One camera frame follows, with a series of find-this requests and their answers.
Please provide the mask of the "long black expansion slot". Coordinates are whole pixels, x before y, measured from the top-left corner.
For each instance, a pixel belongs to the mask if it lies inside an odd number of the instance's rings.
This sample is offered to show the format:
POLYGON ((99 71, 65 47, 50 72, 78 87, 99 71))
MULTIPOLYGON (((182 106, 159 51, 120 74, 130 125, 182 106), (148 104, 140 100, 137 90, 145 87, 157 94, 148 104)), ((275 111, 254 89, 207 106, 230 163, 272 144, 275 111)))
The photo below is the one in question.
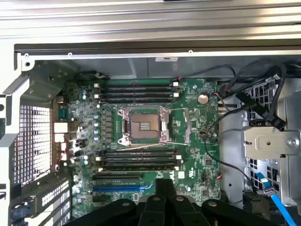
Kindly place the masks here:
POLYGON ((98 173, 92 176, 93 180, 142 180, 143 174, 135 173, 98 173))

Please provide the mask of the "green motherboard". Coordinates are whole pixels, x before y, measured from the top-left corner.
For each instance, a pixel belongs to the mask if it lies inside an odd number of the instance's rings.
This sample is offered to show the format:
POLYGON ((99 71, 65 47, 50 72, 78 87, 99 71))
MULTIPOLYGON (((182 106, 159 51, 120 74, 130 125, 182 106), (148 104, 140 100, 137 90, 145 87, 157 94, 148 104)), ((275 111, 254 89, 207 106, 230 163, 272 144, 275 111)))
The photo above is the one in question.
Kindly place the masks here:
POLYGON ((118 199, 129 199, 139 202, 142 198, 155 193, 155 180, 159 178, 171 179, 178 193, 192 197, 198 204, 209 198, 220 197, 220 184, 213 181, 214 177, 220 173, 219 164, 216 162, 219 158, 220 150, 219 129, 215 126, 212 131, 208 131, 209 126, 218 117, 218 98, 215 96, 217 83, 203 79, 178 78, 170 80, 179 81, 180 86, 172 87, 173 91, 106 92, 103 91, 103 88, 106 87, 93 88, 92 82, 94 81, 75 81, 65 85, 62 91, 64 103, 59 110, 59 119, 72 123, 72 128, 64 135, 66 144, 62 146, 62 149, 68 156, 69 172, 73 176, 71 195, 72 218, 82 217, 118 199), (138 92, 178 92, 180 96, 174 97, 176 101, 173 103, 141 104, 109 104, 101 101, 101 98, 94 98, 94 94, 138 92), (198 95, 202 93, 209 96, 209 102, 206 105, 200 105, 197 101, 198 95), (121 149, 131 148, 117 144, 118 136, 121 135, 122 120, 117 115, 117 110, 128 106, 145 105, 163 106, 171 110, 168 124, 171 140, 165 145, 128 150, 127 152, 174 150, 177 154, 172 156, 182 156, 181 164, 178 165, 179 170, 99 172, 98 168, 101 166, 99 163, 103 161, 96 161, 95 158, 107 157, 100 156, 99 152, 119 152, 121 149), (143 174, 143 179, 93 180, 92 176, 98 173, 143 174), (153 184, 152 188, 139 192, 92 191, 94 186, 148 186, 150 184, 153 184), (96 195, 106 195, 107 202, 93 203, 92 197, 96 195))

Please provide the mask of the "silver locking lever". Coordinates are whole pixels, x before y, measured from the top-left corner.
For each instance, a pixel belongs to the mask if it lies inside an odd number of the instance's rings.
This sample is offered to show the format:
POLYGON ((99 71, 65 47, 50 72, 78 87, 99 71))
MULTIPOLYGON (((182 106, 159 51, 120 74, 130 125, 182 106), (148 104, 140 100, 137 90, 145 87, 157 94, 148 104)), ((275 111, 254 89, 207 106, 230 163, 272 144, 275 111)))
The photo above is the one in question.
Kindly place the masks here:
POLYGON ((159 145, 165 145, 165 143, 157 143, 157 144, 151 144, 151 145, 143 145, 143 146, 125 148, 125 149, 121 149, 121 151, 137 150, 137 149, 143 149, 143 148, 154 147, 154 146, 159 146, 159 145))

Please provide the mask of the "silver CPU socket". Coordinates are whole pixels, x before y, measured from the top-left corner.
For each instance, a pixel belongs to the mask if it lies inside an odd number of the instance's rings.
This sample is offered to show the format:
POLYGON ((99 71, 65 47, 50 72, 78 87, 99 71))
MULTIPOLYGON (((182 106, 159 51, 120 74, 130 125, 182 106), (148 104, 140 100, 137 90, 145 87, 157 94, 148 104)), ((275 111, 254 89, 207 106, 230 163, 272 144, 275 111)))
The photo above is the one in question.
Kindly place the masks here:
POLYGON ((163 106, 128 106, 117 110, 121 120, 121 135, 117 144, 127 147, 162 145, 171 140, 169 115, 163 106))

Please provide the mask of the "metal disk bay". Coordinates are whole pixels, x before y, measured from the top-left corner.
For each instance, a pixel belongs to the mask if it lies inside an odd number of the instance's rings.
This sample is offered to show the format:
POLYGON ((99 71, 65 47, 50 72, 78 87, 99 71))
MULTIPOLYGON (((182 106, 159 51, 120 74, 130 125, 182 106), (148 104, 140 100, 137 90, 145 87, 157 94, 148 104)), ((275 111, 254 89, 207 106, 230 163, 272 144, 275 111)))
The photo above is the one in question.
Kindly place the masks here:
POLYGON ((280 95, 278 116, 284 131, 272 126, 226 130, 222 137, 238 135, 242 155, 253 160, 279 160, 279 189, 284 204, 296 205, 301 215, 301 79, 288 79, 280 95))

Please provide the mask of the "silver coin battery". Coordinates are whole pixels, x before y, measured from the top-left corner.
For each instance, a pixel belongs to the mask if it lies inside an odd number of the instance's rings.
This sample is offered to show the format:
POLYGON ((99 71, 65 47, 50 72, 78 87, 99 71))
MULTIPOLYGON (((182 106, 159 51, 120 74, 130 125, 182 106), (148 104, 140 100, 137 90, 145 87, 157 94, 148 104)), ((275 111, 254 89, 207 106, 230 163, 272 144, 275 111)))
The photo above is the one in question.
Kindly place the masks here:
POLYGON ((206 105, 209 102, 209 96, 208 94, 199 94, 197 97, 197 101, 200 105, 206 105))

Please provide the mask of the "grey metal PC case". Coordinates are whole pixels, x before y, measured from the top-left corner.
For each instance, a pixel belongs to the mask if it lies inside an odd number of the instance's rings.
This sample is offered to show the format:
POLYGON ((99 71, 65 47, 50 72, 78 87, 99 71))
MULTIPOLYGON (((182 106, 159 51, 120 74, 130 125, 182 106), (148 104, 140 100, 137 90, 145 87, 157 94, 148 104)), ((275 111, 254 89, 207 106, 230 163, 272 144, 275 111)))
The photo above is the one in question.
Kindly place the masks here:
MULTIPOLYGON (((215 81, 220 200, 269 220, 301 226, 296 205, 284 204, 279 160, 242 155, 226 130, 272 126, 288 79, 301 79, 301 40, 151 41, 16 44, 14 70, 0 71, 0 226, 66 226, 73 176, 62 149, 72 123, 59 119, 69 82, 132 79, 215 81)), ((192 203, 192 197, 184 194, 192 203)))

